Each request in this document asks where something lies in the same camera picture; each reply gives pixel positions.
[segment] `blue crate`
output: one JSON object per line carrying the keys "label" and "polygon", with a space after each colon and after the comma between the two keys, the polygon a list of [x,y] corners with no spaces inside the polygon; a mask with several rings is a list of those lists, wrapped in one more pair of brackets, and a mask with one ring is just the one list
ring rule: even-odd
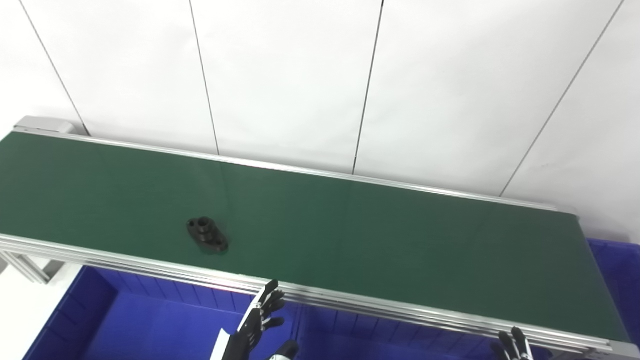
{"label": "blue crate", "polygon": [[587,239],[629,338],[640,347],[640,245]]}
{"label": "blue crate", "polygon": [[[589,240],[634,341],[640,327],[640,247]],[[25,360],[208,360],[218,331],[232,332],[249,295],[84,267]],[[285,340],[298,360],[493,360],[490,339],[322,307],[287,304],[285,325],[265,332],[251,359]],[[536,360],[548,352],[534,348]]]}

